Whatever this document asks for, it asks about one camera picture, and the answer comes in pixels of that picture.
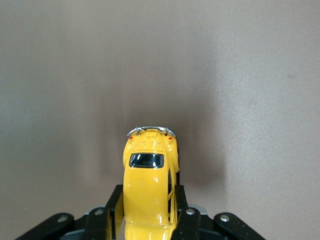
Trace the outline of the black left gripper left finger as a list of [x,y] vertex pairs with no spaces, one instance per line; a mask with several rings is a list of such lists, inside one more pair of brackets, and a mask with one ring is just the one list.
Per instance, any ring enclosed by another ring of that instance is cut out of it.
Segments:
[[19,240],[115,240],[124,218],[123,186],[117,185],[105,206],[74,219],[69,213],[52,215]]

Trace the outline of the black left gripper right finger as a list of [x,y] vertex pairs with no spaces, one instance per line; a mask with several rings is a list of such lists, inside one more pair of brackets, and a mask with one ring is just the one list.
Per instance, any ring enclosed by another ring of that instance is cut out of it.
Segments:
[[172,240],[262,240],[263,237],[236,215],[222,212],[211,219],[189,207],[183,185],[174,186],[178,210]]

